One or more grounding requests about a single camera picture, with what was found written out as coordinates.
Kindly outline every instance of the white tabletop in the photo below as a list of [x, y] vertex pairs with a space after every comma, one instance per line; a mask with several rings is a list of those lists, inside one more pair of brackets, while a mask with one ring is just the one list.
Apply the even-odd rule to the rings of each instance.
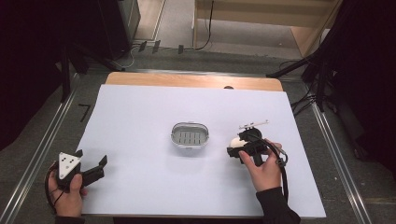
[[[88, 186], [84, 214], [109, 216], [261, 217], [248, 170], [226, 147], [240, 125], [288, 152], [291, 209], [325, 217], [285, 92], [103, 85], [80, 141], [82, 171], [107, 155], [105, 177]], [[209, 130], [204, 149], [172, 144], [175, 124]]]

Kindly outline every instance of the person's left hand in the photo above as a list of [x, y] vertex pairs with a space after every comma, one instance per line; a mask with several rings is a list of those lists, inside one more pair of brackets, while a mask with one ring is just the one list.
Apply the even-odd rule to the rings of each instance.
[[87, 195], [87, 190], [81, 189], [82, 175], [75, 175], [70, 183], [70, 191], [63, 192], [58, 189], [55, 172], [49, 175], [49, 195], [52, 203], [55, 203], [57, 216], [59, 217], [81, 217], [82, 196]]

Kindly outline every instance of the table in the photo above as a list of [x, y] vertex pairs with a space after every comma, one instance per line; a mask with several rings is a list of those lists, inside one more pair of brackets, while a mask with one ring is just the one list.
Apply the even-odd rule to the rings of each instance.
[[[197, 20], [209, 19], [210, 0], [195, 0], [194, 36]], [[342, 0], [216, 0], [212, 20], [242, 21], [291, 26], [303, 57], [312, 52], [324, 29], [331, 28]]]
[[[235, 90], [222, 90], [224, 86]], [[325, 217], [278, 80], [130, 73], [108, 76], [78, 146], [84, 151], [81, 170], [93, 167], [105, 154], [108, 158], [105, 177], [89, 186], [83, 213], [261, 217], [248, 170], [229, 158], [226, 147], [240, 132], [239, 125], [264, 117], [270, 123], [258, 129], [285, 149], [293, 148], [287, 167], [290, 206], [302, 217]], [[172, 144], [171, 129], [178, 121], [206, 125], [209, 141], [203, 150], [180, 150]]]

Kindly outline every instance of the silver soap dish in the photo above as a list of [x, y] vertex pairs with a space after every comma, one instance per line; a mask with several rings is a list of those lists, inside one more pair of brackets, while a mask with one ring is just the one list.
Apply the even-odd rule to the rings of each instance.
[[172, 129], [172, 142], [181, 148], [202, 148], [209, 139], [209, 130], [200, 123], [182, 122]]

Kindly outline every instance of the gray floor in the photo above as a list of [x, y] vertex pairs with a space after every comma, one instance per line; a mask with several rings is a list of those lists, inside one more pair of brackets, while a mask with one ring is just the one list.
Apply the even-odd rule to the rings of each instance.
[[[162, 20], [163, 30], [166, 30], [164, 27], [170, 26], [165, 21]], [[171, 46], [172, 43], [169, 37], [166, 37], [167, 35], [161, 33], [161, 28], [158, 36], [163, 36], [162, 43], [164, 46], [162, 44], [162, 47], [167, 48], [160, 48], [154, 54], [151, 53], [152, 49], [150, 47], [140, 53], [137, 50], [134, 51], [134, 63], [129, 68], [126, 68], [127, 71], [156, 69], [218, 72], [241, 77], [264, 77], [265, 74], [277, 71], [283, 62], [298, 58], [294, 53], [290, 53], [287, 50], [277, 50], [276, 48], [280, 47], [274, 45], [276, 42], [271, 41], [263, 44], [271, 46], [269, 52], [274, 52], [274, 54], [256, 54], [254, 51], [235, 54], [233, 50], [239, 48], [237, 47], [239, 44], [235, 44], [236, 40], [230, 41], [231, 44], [228, 46], [228, 50], [227, 48], [219, 50], [227, 53], [219, 53], [219, 51], [185, 51], [183, 54], [177, 54], [177, 49], [169, 49], [173, 48]], [[178, 35], [175, 38], [179, 37], [185, 38], [185, 36]], [[288, 41], [288, 43], [291, 43], [291, 37], [287, 35], [287, 32], [280, 38], [285, 39], [284, 41], [282, 40], [282, 43]], [[90, 70], [87, 75], [80, 76], [80, 82], [75, 88], [75, 98], [49, 147], [48, 154], [45, 156], [43, 163], [40, 164], [37, 174], [33, 176], [32, 186], [27, 191], [27, 195], [22, 195], [23, 203], [20, 208], [16, 208], [17, 210], [19, 209], [19, 213], [15, 216], [14, 223], [51, 223], [53, 220], [50, 210], [46, 206], [43, 188], [44, 175], [51, 163], [57, 159], [59, 152], [73, 152], [76, 150], [92, 112], [90, 110], [87, 118], [80, 121], [85, 108], [78, 104], [92, 105], [93, 107], [99, 87], [106, 81], [109, 73], [102, 65], [92, 60], [89, 61]], [[124, 57], [118, 60], [118, 63], [130, 64], [131, 57]], [[291, 102], [299, 100], [306, 92], [304, 83], [300, 80], [300, 74], [303, 71], [304, 69], [300, 68], [281, 78], [282, 86]], [[32, 118], [17, 141], [0, 151], [0, 211], [7, 207], [11, 194], [22, 178], [29, 161], [34, 156], [45, 131], [60, 106], [60, 98], [61, 90], [57, 90]], [[325, 116], [332, 128], [332, 133], [359, 193], [365, 201], [372, 223], [394, 223], [394, 220], [396, 220], [396, 183], [391, 173], [375, 161], [363, 162], [357, 160], [354, 157], [353, 146], [347, 138], [343, 124], [331, 110], [327, 107], [325, 109]], [[314, 110], [312, 108], [306, 109], [296, 117], [296, 122], [327, 214], [326, 218], [303, 220], [303, 223], [359, 223], [318, 125]], [[107, 224], [112, 223], [112, 219], [111, 217], [87, 217], [87, 223]]]

